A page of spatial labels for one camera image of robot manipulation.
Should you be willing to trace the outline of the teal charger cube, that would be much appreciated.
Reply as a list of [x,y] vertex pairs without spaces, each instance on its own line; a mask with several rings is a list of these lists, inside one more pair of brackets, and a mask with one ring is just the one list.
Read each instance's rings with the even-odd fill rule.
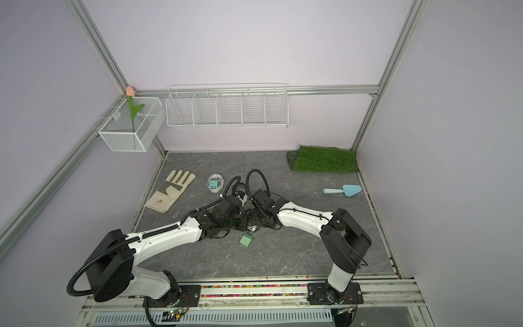
[[209,181],[209,188],[211,190],[218,189],[219,185],[220,185],[220,183],[219,183],[218,180],[212,179],[212,180]]

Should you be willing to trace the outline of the clear round pouch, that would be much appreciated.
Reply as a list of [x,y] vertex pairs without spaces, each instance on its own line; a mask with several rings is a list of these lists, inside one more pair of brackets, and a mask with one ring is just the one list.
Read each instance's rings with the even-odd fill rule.
[[224,179],[220,174],[212,174],[207,181],[208,189],[212,193],[219,193],[224,185]]

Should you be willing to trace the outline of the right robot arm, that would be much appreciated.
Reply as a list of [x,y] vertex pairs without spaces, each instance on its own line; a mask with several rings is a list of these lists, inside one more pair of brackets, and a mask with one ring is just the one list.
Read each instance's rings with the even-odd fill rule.
[[247,221],[254,226],[277,230],[296,228],[320,238],[332,260],[327,290],[336,296],[347,293],[364,257],[372,245],[369,234],[346,210],[315,211],[285,199],[275,200],[266,177],[258,169],[250,170],[245,191],[253,210]]

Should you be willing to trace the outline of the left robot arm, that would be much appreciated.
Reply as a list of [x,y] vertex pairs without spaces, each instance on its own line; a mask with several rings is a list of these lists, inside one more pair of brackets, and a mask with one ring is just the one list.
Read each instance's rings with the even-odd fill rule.
[[142,296],[146,305],[175,305],[186,294],[170,271],[150,271],[140,264],[181,245],[223,238],[243,227],[244,194],[234,177],[218,200],[189,211],[179,222],[145,232],[113,230],[102,239],[86,262],[73,274],[66,292],[73,297],[93,296],[106,302],[118,296]]

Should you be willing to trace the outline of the green charger cube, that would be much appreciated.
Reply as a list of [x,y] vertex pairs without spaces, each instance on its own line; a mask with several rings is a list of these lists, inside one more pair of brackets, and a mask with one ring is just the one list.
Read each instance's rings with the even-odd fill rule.
[[253,236],[249,233],[244,233],[240,239],[240,244],[249,247],[253,242]]

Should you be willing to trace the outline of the green artificial grass mat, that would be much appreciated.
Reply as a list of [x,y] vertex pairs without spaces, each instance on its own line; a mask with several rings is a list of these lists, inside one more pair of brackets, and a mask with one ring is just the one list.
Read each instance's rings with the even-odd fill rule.
[[286,153],[291,170],[297,172],[341,173],[359,172],[355,151],[336,147],[299,146]]

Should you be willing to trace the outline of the beige work glove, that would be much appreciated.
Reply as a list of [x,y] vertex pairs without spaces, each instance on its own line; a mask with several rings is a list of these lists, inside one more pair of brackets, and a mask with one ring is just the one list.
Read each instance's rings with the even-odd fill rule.
[[171,171],[166,180],[147,200],[145,207],[159,213],[166,213],[195,178],[196,175],[189,170]]

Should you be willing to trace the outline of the teal garden trowel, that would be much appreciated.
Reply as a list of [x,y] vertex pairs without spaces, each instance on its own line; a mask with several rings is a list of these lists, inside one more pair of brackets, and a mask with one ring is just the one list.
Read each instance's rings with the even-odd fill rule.
[[343,185],[340,189],[324,188],[322,189],[323,194],[344,194],[346,197],[352,197],[359,194],[362,191],[362,187],[359,185]]

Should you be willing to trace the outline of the white mesh box basket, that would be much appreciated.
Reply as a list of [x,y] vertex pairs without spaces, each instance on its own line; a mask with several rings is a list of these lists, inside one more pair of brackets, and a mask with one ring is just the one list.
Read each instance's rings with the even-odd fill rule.
[[132,132],[132,122],[126,99],[117,106],[116,111],[98,132],[113,152],[146,152],[166,120],[166,110],[159,98],[134,97],[133,102],[135,105],[144,104],[144,108],[134,119],[135,132]]

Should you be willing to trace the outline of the artificial pink tulip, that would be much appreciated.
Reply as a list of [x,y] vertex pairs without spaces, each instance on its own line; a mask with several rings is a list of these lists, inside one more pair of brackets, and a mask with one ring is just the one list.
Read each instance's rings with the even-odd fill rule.
[[136,115],[144,108],[144,104],[135,105],[133,98],[136,96],[135,89],[132,86],[126,87],[126,101],[129,106],[129,113],[132,122],[132,132],[136,131],[134,119]]

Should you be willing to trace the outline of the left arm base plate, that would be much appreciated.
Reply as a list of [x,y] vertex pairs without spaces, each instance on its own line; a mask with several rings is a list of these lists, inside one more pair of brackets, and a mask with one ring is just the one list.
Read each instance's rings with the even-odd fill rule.
[[197,307],[202,286],[198,284],[172,287],[160,299],[145,298],[143,307]]

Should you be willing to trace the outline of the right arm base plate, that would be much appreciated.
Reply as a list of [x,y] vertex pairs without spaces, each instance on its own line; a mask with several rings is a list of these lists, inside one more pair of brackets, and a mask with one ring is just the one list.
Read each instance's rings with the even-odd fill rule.
[[337,291],[327,282],[309,283],[307,301],[311,305],[361,305],[364,303],[359,283],[350,282],[344,291]]

